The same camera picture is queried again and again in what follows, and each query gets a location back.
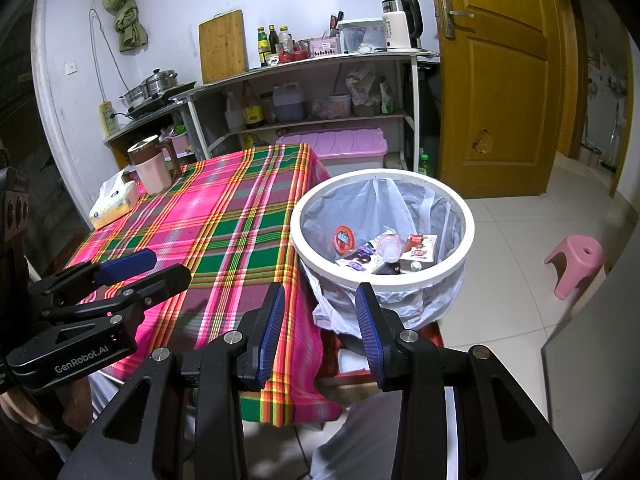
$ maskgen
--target purple storage box lid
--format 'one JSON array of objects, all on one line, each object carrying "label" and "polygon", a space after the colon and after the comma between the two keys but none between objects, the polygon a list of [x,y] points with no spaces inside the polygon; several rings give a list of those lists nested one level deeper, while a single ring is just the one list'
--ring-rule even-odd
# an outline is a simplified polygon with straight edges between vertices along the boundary
[{"label": "purple storage box lid", "polygon": [[380,128],[322,130],[280,137],[276,144],[308,144],[320,160],[386,155]]}]

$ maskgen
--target stainless steel pot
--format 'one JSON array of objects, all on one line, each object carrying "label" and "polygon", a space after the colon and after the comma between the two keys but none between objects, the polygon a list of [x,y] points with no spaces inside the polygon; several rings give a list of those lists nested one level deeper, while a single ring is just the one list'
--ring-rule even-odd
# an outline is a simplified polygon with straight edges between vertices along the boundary
[{"label": "stainless steel pot", "polygon": [[178,84],[178,74],[174,70],[164,70],[160,72],[159,68],[154,70],[154,74],[147,77],[142,82],[142,91],[144,97],[151,97],[153,94],[159,94],[165,90]]},{"label": "stainless steel pot", "polygon": [[136,107],[145,100],[145,92],[142,85],[136,86],[129,90],[123,96],[120,96],[127,108]]}]

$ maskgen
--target trash can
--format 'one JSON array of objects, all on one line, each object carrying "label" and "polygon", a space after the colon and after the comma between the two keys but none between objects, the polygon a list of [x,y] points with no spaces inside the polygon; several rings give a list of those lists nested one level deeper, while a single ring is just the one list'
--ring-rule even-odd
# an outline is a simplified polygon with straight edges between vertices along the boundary
[{"label": "trash can", "polygon": [[[474,220],[460,195],[443,183],[402,170],[360,170],[309,190],[291,216],[291,240],[318,306],[316,325],[360,337],[355,290],[369,282],[380,305],[406,328],[419,329],[446,314],[455,300],[474,239]],[[348,226],[356,247],[394,229],[402,238],[435,234],[436,263],[409,274],[364,274],[338,266],[335,230]]]}]

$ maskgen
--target plaid tablecloth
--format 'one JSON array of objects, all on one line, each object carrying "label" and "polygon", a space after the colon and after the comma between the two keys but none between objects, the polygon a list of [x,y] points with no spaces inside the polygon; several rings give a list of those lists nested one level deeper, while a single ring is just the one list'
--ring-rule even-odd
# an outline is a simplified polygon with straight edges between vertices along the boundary
[{"label": "plaid tablecloth", "polygon": [[[193,277],[187,291],[146,311],[138,351],[106,371],[125,380],[156,347],[205,346],[260,307],[269,284],[279,282],[286,310],[273,377],[260,394],[242,394],[242,416],[276,426],[337,418],[340,406],[314,387],[322,343],[311,319],[313,295],[289,239],[297,201],[326,178],[306,144],[233,153],[188,165],[169,191],[143,195],[130,214],[89,235],[70,264],[150,248],[158,257],[154,270],[180,263]],[[139,277],[87,301],[113,297]]]}]

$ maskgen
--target light switch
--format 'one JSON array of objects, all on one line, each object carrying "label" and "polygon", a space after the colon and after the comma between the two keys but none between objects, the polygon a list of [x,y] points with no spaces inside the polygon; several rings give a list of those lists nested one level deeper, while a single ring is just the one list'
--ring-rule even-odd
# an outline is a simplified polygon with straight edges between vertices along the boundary
[{"label": "light switch", "polygon": [[65,63],[65,71],[67,75],[75,74],[78,71],[75,61],[67,61]]}]

